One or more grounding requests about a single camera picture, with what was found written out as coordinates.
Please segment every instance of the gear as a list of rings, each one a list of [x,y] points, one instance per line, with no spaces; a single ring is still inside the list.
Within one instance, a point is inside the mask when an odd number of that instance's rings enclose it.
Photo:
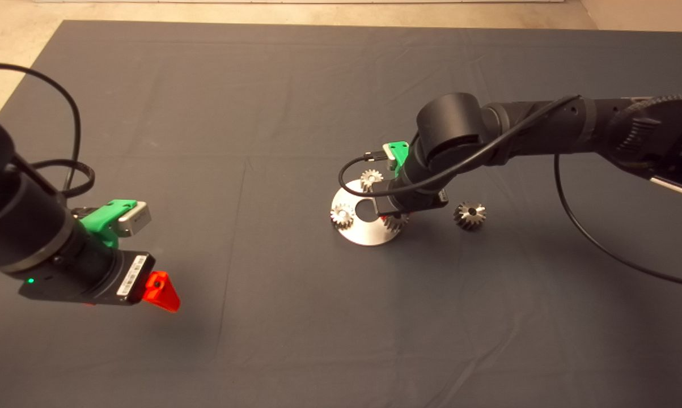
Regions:
[[[368,193],[371,191],[371,186],[374,185],[374,183],[378,183],[383,179],[384,176],[378,170],[370,169],[364,171],[361,173],[361,188],[363,189],[363,192]]]
[[[353,209],[346,204],[338,204],[331,209],[331,222],[340,230],[351,227],[353,216]]]
[[[401,214],[400,216],[385,216],[384,225],[391,231],[397,232],[401,230],[404,225],[409,223],[409,216],[407,214]]]
[[[482,204],[462,202],[454,211],[454,221],[463,230],[476,230],[486,220],[486,208]]]

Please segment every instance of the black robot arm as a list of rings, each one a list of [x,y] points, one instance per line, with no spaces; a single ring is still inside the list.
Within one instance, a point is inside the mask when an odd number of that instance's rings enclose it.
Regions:
[[[518,155],[597,152],[622,170],[682,193],[682,96],[491,103],[450,93],[426,104],[396,178],[372,186],[380,216],[447,204],[444,186]]]
[[[76,168],[90,181],[59,192],[36,171],[48,165]],[[94,172],[73,160],[27,163],[0,125],[0,271],[22,281],[19,293],[29,299],[115,305],[148,300],[175,312],[179,297],[166,272],[152,271],[152,255],[120,250],[108,237],[132,235],[149,222],[145,207],[136,201],[75,212],[66,207],[66,197],[92,183]],[[124,218],[102,224],[112,214]]]

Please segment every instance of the tan floor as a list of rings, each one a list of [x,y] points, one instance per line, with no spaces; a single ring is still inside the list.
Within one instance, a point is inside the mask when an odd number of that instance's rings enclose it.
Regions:
[[[30,66],[62,20],[595,29],[579,0],[527,5],[183,5],[0,0],[0,62]],[[0,109],[21,77],[0,72]]]

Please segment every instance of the barcode sticker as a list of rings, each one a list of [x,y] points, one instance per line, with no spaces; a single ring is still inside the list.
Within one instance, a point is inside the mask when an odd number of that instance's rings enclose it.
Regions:
[[[147,257],[145,255],[137,255],[137,257],[134,258],[134,262],[132,262],[132,265],[129,267],[129,271],[126,272],[124,281],[122,281],[121,286],[118,287],[116,295],[126,296],[129,294],[134,285],[134,281],[136,281],[137,276],[139,276],[139,271],[142,270],[142,266],[144,266],[144,261],[146,260]]]

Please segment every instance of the metal plate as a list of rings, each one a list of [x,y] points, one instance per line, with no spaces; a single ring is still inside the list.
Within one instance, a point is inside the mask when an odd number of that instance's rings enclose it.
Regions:
[[[361,180],[349,181],[346,186],[353,191],[361,192]],[[359,202],[364,201],[364,197],[359,197],[348,193],[344,189],[338,189],[338,193],[333,196],[333,202],[331,202],[331,208],[339,204],[346,204],[347,206],[354,209],[353,214],[353,224],[351,227],[346,229],[339,229],[338,232],[341,233],[352,243],[358,245],[374,246],[385,244],[390,240],[393,240],[400,230],[392,231],[384,225],[384,220],[377,218],[372,222],[366,222],[358,217],[356,206]]]

